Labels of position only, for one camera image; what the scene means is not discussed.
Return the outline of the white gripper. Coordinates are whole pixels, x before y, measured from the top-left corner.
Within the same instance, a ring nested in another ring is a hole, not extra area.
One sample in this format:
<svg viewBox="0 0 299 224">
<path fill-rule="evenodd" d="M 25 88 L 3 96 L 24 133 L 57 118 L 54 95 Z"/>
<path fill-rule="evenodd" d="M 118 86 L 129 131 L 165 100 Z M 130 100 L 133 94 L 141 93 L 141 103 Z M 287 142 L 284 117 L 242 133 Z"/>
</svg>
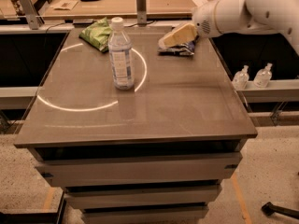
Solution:
<svg viewBox="0 0 299 224">
<path fill-rule="evenodd" d="M 183 43 L 191 42 L 197 37 L 218 37 L 221 31 L 217 25 L 216 8 L 219 0 L 207 2 L 192 10 L 192 22 L 182 23 L 164 35 L 158 45 L 168 49 Z"/>
</svg>

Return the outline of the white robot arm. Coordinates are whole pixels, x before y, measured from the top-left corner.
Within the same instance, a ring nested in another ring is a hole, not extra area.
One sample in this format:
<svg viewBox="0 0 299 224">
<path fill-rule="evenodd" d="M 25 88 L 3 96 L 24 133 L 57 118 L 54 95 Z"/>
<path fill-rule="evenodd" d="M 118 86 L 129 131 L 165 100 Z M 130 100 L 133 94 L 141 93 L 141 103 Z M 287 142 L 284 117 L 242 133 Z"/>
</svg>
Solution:
<svg viewBox="0 0 299 224">
<path fill-rule="evenodd" d="M 158 42 L 161 49 L 193 41 L 197 36 L 279 33 L 299 54 L 299 0 L 213 0 L 192 10 L 182 23 Z"/>
</svg>

